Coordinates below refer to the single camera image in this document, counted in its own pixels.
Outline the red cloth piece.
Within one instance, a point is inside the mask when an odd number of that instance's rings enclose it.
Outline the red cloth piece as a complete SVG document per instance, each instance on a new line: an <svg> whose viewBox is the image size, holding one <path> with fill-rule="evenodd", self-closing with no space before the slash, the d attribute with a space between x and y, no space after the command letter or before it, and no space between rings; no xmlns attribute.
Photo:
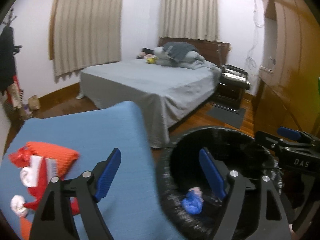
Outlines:
<svg viewBox="0 0 320 240"><path fill-rule="evenodd" d="M42 158L39 165L39 169L37 171L37 185L35 187L28 187L28 192L35 199L33 202L24 203L23 207L36 211L39 207L43 194L46 191L47 185L48 185L47 163L46 163L46 159Z"/></svg>

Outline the white blue paper box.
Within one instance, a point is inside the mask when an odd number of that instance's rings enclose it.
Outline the white blue paper box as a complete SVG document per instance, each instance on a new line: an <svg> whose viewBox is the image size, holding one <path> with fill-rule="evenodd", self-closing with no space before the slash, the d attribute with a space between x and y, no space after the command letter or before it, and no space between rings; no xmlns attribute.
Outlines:
<svg viewBox="0 0 320 240"><path fill-rule="evenodd" d="M38 155L32 155L30 157L30 183L31 187L36 187L39 182L39 176L40 176L40 167L42 164L42 161L46 161L46 169L47 169L47 183L50 182L50 180L53 177L57 177L57 162L53 158L45 158Z"/></svg>

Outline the orange ribbed foam sheet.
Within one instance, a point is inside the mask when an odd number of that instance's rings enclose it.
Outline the orange ribbed foam sheet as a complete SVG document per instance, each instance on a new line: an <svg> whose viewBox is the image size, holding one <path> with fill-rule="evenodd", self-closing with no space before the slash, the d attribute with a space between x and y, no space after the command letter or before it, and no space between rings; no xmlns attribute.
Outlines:
<svg viewBox="0 0 320 240"><path fill-rule="evenodd" d="M79 152L47 142L30 141L26 143L27 149L32 155L56 160L57 175L65 178L73 163L80 157Z"/></svg>

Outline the red plastic bag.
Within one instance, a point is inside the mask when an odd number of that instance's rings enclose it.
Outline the red plastic bag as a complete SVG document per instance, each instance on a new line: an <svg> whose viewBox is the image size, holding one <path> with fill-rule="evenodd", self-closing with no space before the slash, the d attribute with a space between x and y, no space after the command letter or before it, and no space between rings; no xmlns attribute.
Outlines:
<svg viewBox="0 0 320 240"><path fill-rule="evenodd" d="M26 147L18 149L16 152L9 154L9 160L19 168L24 168L30 165L30 156L32 152Z"/></svg>

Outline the blue trash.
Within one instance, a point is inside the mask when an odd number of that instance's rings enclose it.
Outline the blue trash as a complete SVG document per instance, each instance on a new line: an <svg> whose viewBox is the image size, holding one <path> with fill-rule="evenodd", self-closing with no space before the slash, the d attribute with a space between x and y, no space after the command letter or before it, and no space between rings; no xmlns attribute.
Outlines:
<svg viewBox="0 0 320 240"><path fill-rule="evenodd" d="M202 191L199 187L188 190L185 198L181 201L181 206L190 215L199 215L203 207Z"/></svg>

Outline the black lined trash bin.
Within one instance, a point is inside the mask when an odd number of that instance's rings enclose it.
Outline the black lined trash bin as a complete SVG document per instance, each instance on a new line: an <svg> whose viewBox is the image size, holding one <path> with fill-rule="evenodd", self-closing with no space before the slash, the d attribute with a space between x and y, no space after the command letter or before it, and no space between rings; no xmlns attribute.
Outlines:
<svg viewBox="0 0 320 240"><path fill-rule="evenodd" d="M255 139L231 128L204 126L172 139L162 151L156 167L161 208L175 228L187 239L208 239L223 210L224 203L212 193L199 162L206 148L214 159L230 170L239 171L255 186L246 191L233 239L245 239L257 228L260 203L260 178L269 176L278 194L283 187L282 172L272 154ZM199 187L204 195L200 214L191 215L181 206L188 190Z"/></svg>

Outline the dark grey floor mat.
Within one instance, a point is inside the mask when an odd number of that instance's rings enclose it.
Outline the dark grey floor mat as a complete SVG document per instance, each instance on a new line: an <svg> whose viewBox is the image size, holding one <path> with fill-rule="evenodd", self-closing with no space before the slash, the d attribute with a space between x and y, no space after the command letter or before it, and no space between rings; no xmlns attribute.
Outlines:
<svg viewBox="0 0 320 240"><path fill-rule="evenodd" d="M244 120L245 113L246 110L244 108L240 108L238 111L229 111L227 109L214 106L207 112L207 115L237 129L240 129Z"/></svg>

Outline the blue foam mat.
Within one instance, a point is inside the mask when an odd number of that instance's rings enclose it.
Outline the blue foam mat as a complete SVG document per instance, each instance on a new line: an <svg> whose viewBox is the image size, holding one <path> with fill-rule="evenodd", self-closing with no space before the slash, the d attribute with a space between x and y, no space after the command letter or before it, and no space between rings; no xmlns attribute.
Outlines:
<svg viewBox="0 0 320 240"><path fill-rule="evenodd" d="M115 239L181 239L158 201L155 163L140 108L124 101L107 109L30 119L11 143L9 153L30 141L47 142L79 152L67 179L91 171L112 150L121 163L108 194L99 204L103 219Z"/></svg>

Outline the dark wooden headboard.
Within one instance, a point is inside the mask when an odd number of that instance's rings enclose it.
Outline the dark wooden headboard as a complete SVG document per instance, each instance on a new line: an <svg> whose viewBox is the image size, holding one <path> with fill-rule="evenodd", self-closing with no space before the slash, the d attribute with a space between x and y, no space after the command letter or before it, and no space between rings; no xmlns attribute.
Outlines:
<svg viewBox="0 0 320 240"><path fill-rule="evenodd" d="M230 43L227 42L210 42L203 40L192 40L187 38L169 37L159 38L158 46L163 46L167 42L187 42L195 46L199 50L199 54L202 55L207 61L210 61L217 66L227 63L228 53L231 47Z"/></svg>

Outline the brown paper bag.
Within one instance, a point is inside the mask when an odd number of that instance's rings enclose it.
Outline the brown paper bag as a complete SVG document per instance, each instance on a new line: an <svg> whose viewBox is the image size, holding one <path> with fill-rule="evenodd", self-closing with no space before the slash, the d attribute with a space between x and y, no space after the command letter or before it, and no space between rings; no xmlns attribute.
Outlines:
<svg viewBox="0 0 320 240"><path fill-rule="evenodd" d="M28 99L28 107L31 111L37 111L41 108L41 104L37 95L33 95Z"/></svg>

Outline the bed with grey sheet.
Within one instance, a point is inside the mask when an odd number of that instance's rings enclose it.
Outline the bed with grey sheet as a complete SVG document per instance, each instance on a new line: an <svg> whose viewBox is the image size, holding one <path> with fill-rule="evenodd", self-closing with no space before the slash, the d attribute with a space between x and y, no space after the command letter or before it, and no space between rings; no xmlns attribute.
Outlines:
<svg viewBox="0 0 320 240"><path fill-rule="evenodd" d="M221 69L208 61L188 69L135 59L83 69L80 91L99 109L123 101L136 103L150 146L161 148L169 142L169 128L214 94L220 76Z"/></svg>

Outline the coat rack with clothes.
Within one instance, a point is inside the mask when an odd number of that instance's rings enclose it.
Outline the coat rack with clothes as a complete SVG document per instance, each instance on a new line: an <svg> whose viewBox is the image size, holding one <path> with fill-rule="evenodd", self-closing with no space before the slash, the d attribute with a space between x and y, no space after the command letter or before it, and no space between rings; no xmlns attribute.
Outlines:
<svg viewBox="0 0 320 240"><path fill-rule="evenodd" d="M1 95L4 98L4 108L8 115L17 113L19 119L27 120L30 117L28 106L23 102L24 90L20 87L15 55L22 46L16 45L14 41L14 29L11 26L16 19L14 9L9 10L9 16L2 24L1 32Z"/></svg>

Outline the folded grey blankets pile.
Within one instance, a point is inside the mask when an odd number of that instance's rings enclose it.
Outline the folded grey blankets pile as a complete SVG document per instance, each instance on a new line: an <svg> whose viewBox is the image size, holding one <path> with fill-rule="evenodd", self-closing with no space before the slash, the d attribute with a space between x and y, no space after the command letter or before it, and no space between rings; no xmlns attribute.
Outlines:
<svg viewBox="0 0 320 240"><path fill-rule="evenodd" d="M168 42L162 47L156 47L153 54L157 57L156 63L161 66L191 70L217 67L216 64L207 61L195 46L187 42Z"/></svg>

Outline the right beige curtain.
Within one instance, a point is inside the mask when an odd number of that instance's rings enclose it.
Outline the right beige curtain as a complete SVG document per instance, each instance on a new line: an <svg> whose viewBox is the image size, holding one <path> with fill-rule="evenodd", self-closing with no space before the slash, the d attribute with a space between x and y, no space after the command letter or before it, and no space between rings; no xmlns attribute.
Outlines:
<svg viewBox="0 0 320 240"><path fill-rule="evenodd" d="M219 0L161 0L158 36L218 41Z"/></svg>

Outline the beige curtain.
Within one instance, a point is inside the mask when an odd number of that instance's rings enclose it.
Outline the beige curtain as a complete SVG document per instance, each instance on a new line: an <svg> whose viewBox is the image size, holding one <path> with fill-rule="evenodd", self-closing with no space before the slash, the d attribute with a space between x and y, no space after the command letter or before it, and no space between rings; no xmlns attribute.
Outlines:
<svg viewBox="0 0 320 240"><path fill-rule="evenodd" d="M158 36L218 41L219 0L161 0Z"/></svg>
<svg viewBox="0 0 320 240"><path fill-rule="evenodd" d="M120 61L122 5L123 0L54 0L49 54L56 77Z"/></svg>

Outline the yellow plush toy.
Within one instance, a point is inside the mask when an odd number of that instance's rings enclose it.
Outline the yellow plush toy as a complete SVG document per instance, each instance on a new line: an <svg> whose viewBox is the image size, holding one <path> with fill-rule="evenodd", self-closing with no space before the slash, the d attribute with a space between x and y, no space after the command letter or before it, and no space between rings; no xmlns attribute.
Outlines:
<svg viewBox="0 0 320 240"><path fill-rule="evenodd" d="M156 64L156 63L157 63L157 57L148 57L148 58L146 59L146 62L147 62L148 64Z"/></svg>

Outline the pink plush toy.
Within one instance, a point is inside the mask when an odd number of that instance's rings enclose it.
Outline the pink plush toy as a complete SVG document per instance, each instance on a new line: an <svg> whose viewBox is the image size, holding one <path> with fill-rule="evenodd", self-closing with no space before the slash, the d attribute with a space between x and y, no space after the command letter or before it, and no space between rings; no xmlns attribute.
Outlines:
<svg viewBox="0 0 320 240"><path fill-rule="evenodd" d="M148 58L151 58L151 57L153 57L153 54L152 54L152 53L146 53L146 52L144 52L144 51L141 51L141 52L137 55L136 59L148 59Z"/></svg>

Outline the left beige curtain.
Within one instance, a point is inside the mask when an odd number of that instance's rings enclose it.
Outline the left beige curtain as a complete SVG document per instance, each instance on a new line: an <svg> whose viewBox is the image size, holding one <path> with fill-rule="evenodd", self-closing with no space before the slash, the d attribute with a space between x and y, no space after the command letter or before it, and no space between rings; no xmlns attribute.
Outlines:
<svg viewBox="0 0 320 240"><path fill-rule="evenodd" d="M49 54L56 77L120 61L122 5L123 0L54 0Z"/></svg>

